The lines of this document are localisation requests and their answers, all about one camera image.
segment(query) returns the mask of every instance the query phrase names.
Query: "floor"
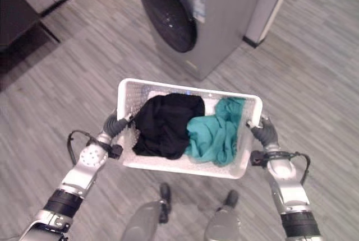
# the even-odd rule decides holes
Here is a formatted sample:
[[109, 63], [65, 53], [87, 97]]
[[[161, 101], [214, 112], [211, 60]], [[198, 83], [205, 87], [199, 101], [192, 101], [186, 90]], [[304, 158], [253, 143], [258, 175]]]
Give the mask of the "floor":
[[[35, 28], [2, 57], [0, 238], [20, 234], [70, 169], [68, 133], [97, 133], [116, 107], [119, 82], [136, 77], [260, 96], [284, 149], [312, 158], [305, 189], [325, 240], [357, 240], [358, 9], [359, 0], [285, 0], [259, 48], [243, 44], [199, 82], [161, 62], [140, 0], [69, 0], [44, 20], [60, 45]], [[77, 152], [85, 141], [77, 140]], [[155, 240], [202, 240], [230, 189], [241, 194], [242, 240], [284, 239], [261, 169], [226, 180], [110, 161], [75, 217], [71, 240], [119, 240], [163, 181], [173, 187], [173, 213]]]

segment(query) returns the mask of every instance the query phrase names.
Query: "laundry basket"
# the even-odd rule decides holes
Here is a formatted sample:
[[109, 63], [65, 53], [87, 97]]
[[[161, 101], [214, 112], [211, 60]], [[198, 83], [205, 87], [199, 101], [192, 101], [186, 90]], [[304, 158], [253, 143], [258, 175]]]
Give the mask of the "laundry basket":
[[135, 126], [130, 126], [130, 128], [124, 130], [120, 141], [123, 146], [121, 160], [123, 164], [132, 168], [207, 175], [218, 178], [238, 179], [242, 177], [247, 168], [254, 139], [252, 133], [246, 127], [246, 122], [251, 120], [254, 125], [259, 124], [263, 107], [261, 99], [254, 95], [204, 90], [127, 78], [121, 81], [118, 87], [117, 119], [126, 117], [130, 113], [135, 115], [148, 99], [156, 95], [166, 95], [173, 92], [201, 96], [205, 103], [205, 115], [213, 115], [215, 105], [223, 97], [245, 99], [245, 106], [243, 107], [242, 118], [238, 127], [237, 153], [234, 161], [229, 165], [219, 167], [212, 162], [197, 163], [193, 158], [185, 154], [178, 160], [168, 160], [164, 157], [138, 156], [133, 152], [132, 148], [136, 144], [140, 132], [136, 130]]

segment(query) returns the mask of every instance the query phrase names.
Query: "teal towel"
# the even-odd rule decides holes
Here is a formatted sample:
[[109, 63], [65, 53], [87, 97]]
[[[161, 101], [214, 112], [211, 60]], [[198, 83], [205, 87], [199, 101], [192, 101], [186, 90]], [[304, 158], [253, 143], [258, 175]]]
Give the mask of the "teal towel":
[[215, 115], [192, 118], [188, 125], [190, 144], [186, 154], [199, 162], [218, 166], [231, 163], [236, 155], [237, 130], [245, 99], [222, 98]]

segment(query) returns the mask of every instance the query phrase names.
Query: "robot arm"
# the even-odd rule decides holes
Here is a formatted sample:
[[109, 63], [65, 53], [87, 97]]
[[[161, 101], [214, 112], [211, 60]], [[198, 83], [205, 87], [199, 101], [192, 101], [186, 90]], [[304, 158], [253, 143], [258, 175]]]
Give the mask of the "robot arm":
[[300, 155], [280, 150], [278, 135], [268, 118], [262, 118], [263, 127], [253, 127], [252, 133], [263, 145], [264, 151], [254, 151], [252, 165], [266, 170], [266, 179], [271, 187], [274, 203], [286, 231], [286, 241], [322, 241], [309, 199], [303, 188], [307, 169], [299, 181], [296, 168], [290, 159]]
[[128, 118], [117, 121], [112, 114], [103, 131], [80, 153], [80, 159], [67, 173], [48, 202], [26, 228], [19, 241], [65, 241], [73, 217], [103, 169], [112, 147], [111, 141], [127, 125]]

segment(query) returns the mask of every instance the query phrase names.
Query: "washing machine door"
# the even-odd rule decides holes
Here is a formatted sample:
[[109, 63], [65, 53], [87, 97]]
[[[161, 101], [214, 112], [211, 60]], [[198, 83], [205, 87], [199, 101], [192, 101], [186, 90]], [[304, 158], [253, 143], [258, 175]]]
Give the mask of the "washing machine door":
[[158, 34], [174, 50], [184, 53], [194, 48], [196, 22], [187, 0], [142, 0]]

